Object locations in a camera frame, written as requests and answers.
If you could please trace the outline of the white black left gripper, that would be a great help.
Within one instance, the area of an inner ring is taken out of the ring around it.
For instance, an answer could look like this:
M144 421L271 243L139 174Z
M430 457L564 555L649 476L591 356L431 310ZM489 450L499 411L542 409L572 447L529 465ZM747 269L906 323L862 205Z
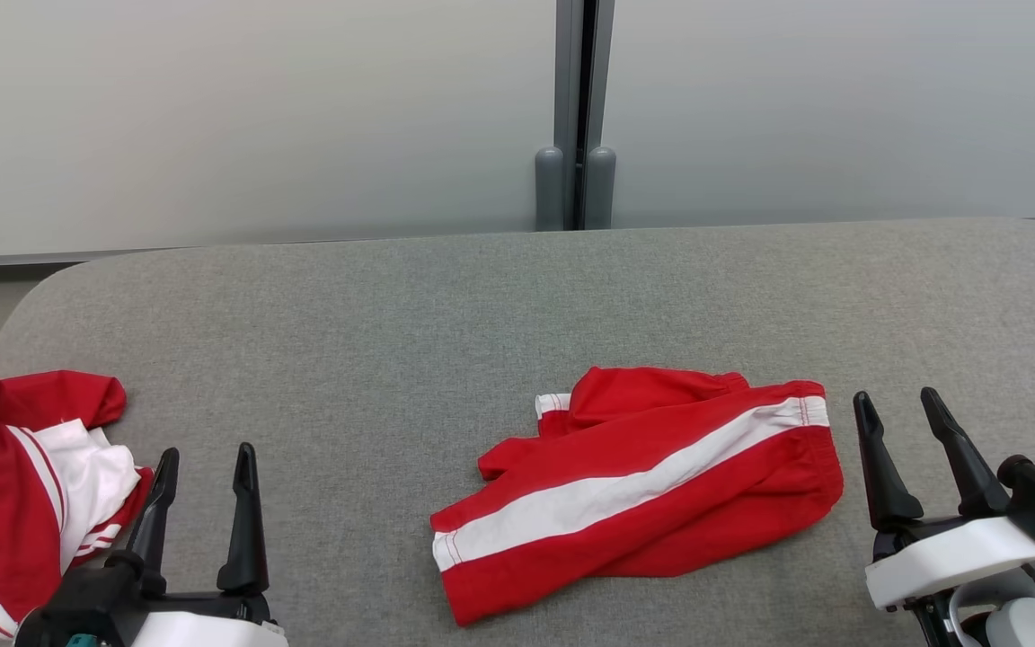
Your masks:
M288 636L264 597L270 588L270 566L250 442L241 443L235 459L233 528L226 564L217 575L221 592L167 593L164 540L180 462L177 448L162 452L128 537L127 550L141 560L140 588L147 596L147 616L131 646L288 646Z

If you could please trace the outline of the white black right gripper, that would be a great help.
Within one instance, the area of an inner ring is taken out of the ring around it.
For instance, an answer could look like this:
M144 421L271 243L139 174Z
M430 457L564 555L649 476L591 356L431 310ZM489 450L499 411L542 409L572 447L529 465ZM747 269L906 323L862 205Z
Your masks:
M852 398L868 518L876 532L865 582L878 610L1018 571L1024 565L1035 570L1035 537L1001 516L1010 496L989 463L931 386L921 389L920 400L933 437L951 467L962 518L921 520L923 504L903 482L870 395L858 392Z

